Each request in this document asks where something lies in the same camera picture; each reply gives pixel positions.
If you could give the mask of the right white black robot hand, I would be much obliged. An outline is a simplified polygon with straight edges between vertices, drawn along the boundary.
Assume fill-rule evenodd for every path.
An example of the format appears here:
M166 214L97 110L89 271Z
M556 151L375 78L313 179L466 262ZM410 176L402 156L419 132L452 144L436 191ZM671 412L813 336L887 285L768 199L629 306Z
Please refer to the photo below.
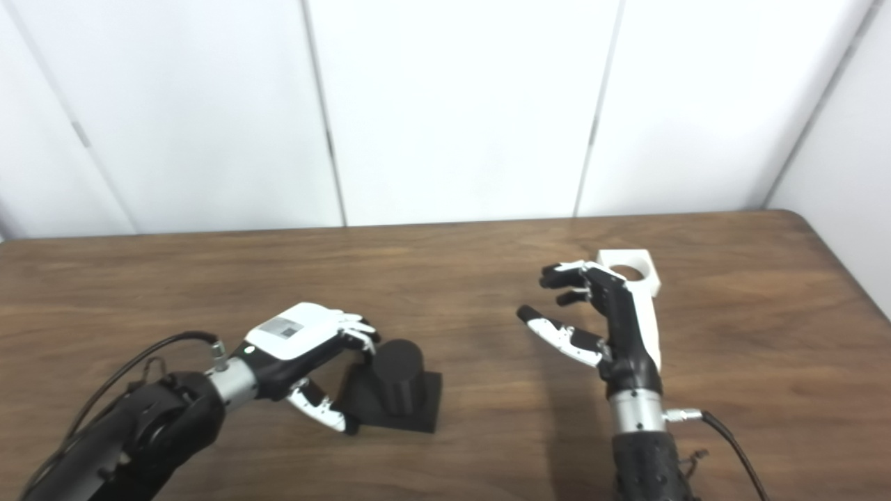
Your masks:
M594 261L579 260L544 267L539 285L565 289L555 299L561 307L581 302L591 305L607 321L608 335L599 336L521 305L517 317L532 333L560 353L597 369L608 397L637 390L663 395L656 356L644 342L644 334L656 333L658 328L646 326L636 295L624 277Z

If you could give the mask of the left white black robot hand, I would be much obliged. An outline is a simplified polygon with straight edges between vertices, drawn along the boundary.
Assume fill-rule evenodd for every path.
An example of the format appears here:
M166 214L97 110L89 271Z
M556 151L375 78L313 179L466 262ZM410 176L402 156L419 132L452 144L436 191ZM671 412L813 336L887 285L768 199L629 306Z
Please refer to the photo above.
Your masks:
M301 302L252 328L234 356L253 374L255 399L286 400L319 424L353 436L357 419L338 411L310 374L346 350L370 363L380 342L365 317Z

